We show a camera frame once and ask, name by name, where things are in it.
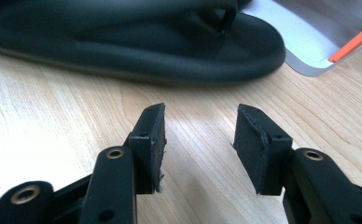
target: black rubber object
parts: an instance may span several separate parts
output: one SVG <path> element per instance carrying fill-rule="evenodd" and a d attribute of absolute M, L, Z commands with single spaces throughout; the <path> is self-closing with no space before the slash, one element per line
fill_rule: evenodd
<path fill-rule="evenodd" d="M 149 82 L 239 82 L 284 62 L 267 22 L 236 0 L 7 0 L 0 52 Z"/>
<path fill-rule="evenodd" d="M 237 8 L 239 10 L 245 8 L 248 4 L 250 4 L 252 0 L 237 0 Z"/>

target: clamp jaw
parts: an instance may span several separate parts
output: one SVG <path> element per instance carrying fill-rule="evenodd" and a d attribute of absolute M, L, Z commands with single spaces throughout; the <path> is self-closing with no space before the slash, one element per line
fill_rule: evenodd
<path fill-rule="evenodd" d="M 280 195 L 289 223 L 362 223 L 362 188 L 325 153 L 292 149 L 292 138 L 261 110 L 239 105 L 233 147 L 257 194 Z"/>
<path fill-rule="evenodd" d="M 0 199 L 0 223 L 136 223 L 136 194 L 160 191 L 164 107 L 146 108 L 123 146 L 99 154 L 91 175 L 56 192 L 43 181 L 10 189 Z"/>

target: wooden table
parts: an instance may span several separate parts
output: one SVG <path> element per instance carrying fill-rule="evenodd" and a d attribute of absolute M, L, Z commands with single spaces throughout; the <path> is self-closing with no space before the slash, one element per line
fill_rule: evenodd
<path fill-rule="evenodd" d="M 284 64 L 232 86 L 168 87 L 79 74 L 0 55 L 0 196 L 30 180 L 60 189 L 122 145 L 143 109 L 166 104 L 163 193 L 138 196 L 139 223 L 286 223 L 257 196 L 232 148 L 237 106 L 256 106 L 327 153 L 362 186 L 362 51 L 320 77 Z"/>

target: orange handle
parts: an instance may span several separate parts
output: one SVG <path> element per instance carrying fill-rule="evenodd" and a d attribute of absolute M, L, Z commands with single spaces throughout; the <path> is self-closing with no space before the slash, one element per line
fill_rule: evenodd
<path fill-rule="evenodd" d="M 353 51 L 358 49 L 362 45 L 362 32 L 356 35 L 352 40 L 350 40 L 346 45 L 339 49 L 335 54 L 333 54 L 329 61 L 332 63 L 338 62 L 340 59 L 351 54 Z"/>

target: wood grain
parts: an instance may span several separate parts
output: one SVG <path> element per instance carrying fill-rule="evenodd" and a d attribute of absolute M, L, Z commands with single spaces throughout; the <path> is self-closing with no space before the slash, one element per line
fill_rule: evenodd
<path fill-rule="evenodd" d="M 166 104 L 163 193 L 138 196 L 140 223 L 286 223 L 281 197 L 257 196 L 231 147 L 239 103 L 331 156 L 362 186 L 362 50 L 320 77 L 284 64 L 239 85 L 156 86 L 0 55 L 0 197 L 30 180 L 60 189 L 121 145 L 143 109 Z"/>

